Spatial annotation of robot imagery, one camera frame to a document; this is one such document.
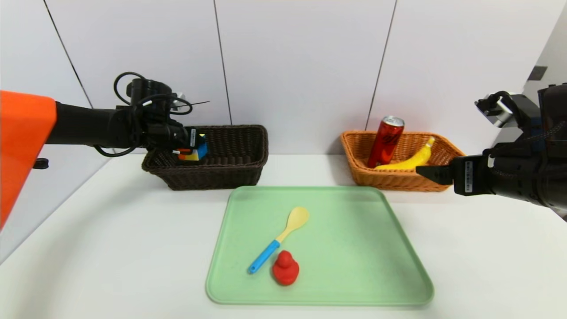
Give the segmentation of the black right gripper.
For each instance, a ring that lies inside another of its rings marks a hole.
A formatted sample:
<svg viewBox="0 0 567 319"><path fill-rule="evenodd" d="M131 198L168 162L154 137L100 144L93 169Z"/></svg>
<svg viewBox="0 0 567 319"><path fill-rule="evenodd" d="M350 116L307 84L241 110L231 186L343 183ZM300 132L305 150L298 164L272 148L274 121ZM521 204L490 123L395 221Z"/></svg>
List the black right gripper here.
<svg viewBox="0 0 567 319"><path fill-rule="evenodd" d="M417 166L416 172L436 184L453 184L455 193L462 196L498 195L540 204L533 180L537 164L534 157L479 155L456 157L451 167Z"/></svg>

